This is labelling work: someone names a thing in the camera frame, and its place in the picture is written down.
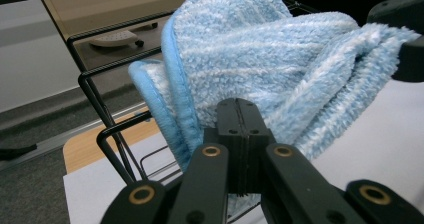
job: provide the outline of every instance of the towel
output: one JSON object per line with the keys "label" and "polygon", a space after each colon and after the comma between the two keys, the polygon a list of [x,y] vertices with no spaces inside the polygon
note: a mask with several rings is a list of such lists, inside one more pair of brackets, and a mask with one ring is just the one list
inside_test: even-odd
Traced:
{"label": "towel", "polygon": [[186,0],[163,29],[163,61],[134,62],[129,73],[182,170],[227,98],[254,102],[276,140],[311,159],[374,100],[402,43],[418,37],[338,12],[293,17],[281,0]]}

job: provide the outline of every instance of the screw hole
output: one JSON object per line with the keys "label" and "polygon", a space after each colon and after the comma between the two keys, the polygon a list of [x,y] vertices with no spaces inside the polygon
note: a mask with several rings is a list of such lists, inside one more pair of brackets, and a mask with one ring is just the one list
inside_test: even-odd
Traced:
{"label": "screw hole", "polygon": [[134,205],[142,205],[148,203],[155,196],[155,190],[149,186],[144,185],[135,188],[129,196],[129,201]]}
{"label": "screw hole", "polygon": [[203,148],[202,153],[205,156],[214,157],[221,154],[221,150],[218,147],[208,146]]}
{"label": "screw hole", "polygon": [[368,201],[378,205],[387,205],[392,201],[386,192],[376,186],[363,185],[359,188],[359,193]]}
{"label": "screw hole", "polygon": [[293,154],[292,150],[288,147],[276,147],[274,149],[274,153],[281,157],[289,157]]}
{"label": "screw hole", "polygon": [[201,211],[192,211],[186,216],[188,224],[200,224],[205,220],[205,214]]}
{"label": "screw hole", "polygon": [[334,224],[346,223],[346,218],[338,211],[327,211],[327,219]]}

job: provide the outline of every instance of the brass insert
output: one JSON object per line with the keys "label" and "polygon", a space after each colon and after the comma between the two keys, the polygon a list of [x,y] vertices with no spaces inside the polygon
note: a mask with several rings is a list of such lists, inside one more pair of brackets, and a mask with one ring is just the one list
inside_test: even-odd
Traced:
{"label": "brass insert", "polygon": [[[136,197],[136,194],[138,192],[144,192],[141,198]],[[130,193],[130,196],[129,196],[128,199],[134,205],[141,205],[141,204],[145,204],[145,203],[148,203],[149,201],[151,201],[154,196],[155,196],[155,189],[153,189],[151,186],[144,185],[144,186],[137,187],[136,189],[134,189]]]}
{"label": "brass insert", "polygon": [[208,147],[203,148],[202,153],[205,156],[215,157],[215,156],[218,156],[219,154],[221,154],[221,149],[219,149],[218,147],[214,147],[214,146],[208,146]]}
{"label": "brass insert", "polygon": [[359,193],[368,201],[378,205],[387,205],[392,201],[387,193],[375,186],[363,185],[359,188]]}
{"label": "brass insert", "polygon": [[281,156],[281,157],[289,157],[293,155],[293,151],[290,148],[284,147],[284,146],[279,146],[274,148],[274,153],[277,156]]}

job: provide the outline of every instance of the microfiber cloth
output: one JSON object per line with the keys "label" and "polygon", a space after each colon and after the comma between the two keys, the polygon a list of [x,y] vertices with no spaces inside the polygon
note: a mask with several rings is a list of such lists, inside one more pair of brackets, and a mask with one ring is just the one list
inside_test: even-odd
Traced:
{"label": "microfiber cloth", "polygon": [[134,62],[129,73],[182,170],[227,98],[254,102],[276,140],[311,159],[374,100],[401,45],[418,37],[338,12],[293,17],[281,0],[186,0],[163,29],[163,61]]}

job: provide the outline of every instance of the white wall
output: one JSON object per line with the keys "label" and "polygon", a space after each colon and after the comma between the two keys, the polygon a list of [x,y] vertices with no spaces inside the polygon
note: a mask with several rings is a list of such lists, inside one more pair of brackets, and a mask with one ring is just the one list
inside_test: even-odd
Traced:
{"label": "white wall", "polygon": [[0,112],[78,87],[78,75],[40,0],[0,5]]}

